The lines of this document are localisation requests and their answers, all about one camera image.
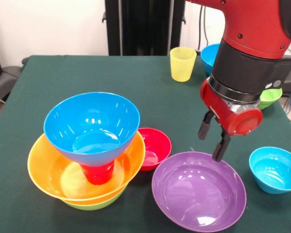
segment blue bowl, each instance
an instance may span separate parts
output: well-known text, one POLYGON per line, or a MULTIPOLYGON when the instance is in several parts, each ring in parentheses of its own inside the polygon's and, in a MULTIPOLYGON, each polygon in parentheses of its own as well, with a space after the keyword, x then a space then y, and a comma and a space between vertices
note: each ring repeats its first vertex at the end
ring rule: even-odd
POLYGON ((57 104, 44 121, 44 133, 72 161, 102 166, 127 148, 139 124, 139 111, 130 100, 91 92, 57 104))
POLYGON ((215 57, 217 56, 220 44, 213 44, 205 47, 200 56, 203 61, 203 65, 207 75, 209 76, 212 72, 215 57))
POLYGON ((291 191, 291 153, 276 147, 262 147, 250 155, 250 169, 260 188, 270 194, 291 191))

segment red cup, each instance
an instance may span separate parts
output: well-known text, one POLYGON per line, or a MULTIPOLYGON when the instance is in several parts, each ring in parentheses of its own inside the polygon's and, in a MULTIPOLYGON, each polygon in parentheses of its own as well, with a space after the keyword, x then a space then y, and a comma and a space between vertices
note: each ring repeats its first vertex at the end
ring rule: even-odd
POLYGON ((95 185, 100 185, 111 179, 114 168, 114 160, 103 166, 85 166, 81 164, 81 167, 88 182, 95 185))
POLYGON ((171 141, 162 131, 153 128, 139 128, 145 142, 145 160, 141 171, 152 171, 163 162, 171 152, 171 141))

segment table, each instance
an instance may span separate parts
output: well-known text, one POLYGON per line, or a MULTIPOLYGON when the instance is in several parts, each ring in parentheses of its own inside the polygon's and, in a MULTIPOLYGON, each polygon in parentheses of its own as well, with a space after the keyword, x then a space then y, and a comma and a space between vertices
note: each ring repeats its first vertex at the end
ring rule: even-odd
MULTIPOLYGON (((172 154, 212 153, 220 140, 220 127, 213 123, 205 141, 197 138, 206 112, 199 97, 204 79, 199 57, 186 83, 171 79, 168 57, 30 57, 0 116, 0 232, 187 232, 155 204, 150 187, 153 172, 138 173, 111 206, 85 212, 36 188, 27 172, 27 157, 43 132, 48 111, 67 97, 91 91, 132 100, 140 110, 141 127, 154 127, 170 136, 172 154)), ((291 193, 264 193, 249 170, 249 155, 258 147, 277 146, 291 152, 291 125, 279 103, 263 113, 261 126, 246 137, 233 137, 224 157, 247 191, 245 213, 226 233, 291 232, 291 193)))

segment purple bowl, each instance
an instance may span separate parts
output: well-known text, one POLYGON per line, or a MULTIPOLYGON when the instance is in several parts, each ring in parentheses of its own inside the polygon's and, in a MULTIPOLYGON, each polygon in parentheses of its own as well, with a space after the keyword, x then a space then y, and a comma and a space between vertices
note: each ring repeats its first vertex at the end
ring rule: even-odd
POLYGON ((195 232, 226 229, 246 207, 246 190, 237 172, 226 162, 196 151, 162 162, 154 172, 152 192, 169 219, 195 232))

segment red bowl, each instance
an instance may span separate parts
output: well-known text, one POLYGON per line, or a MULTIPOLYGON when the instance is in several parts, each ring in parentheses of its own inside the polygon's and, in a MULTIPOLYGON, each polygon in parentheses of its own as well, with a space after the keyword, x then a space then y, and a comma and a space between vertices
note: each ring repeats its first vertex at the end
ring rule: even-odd
POLYGON ((139 128, 145 142, 145 160, 141 171, 154 170, 171 152, 171 141, 162 131, 153 128, 139 128))

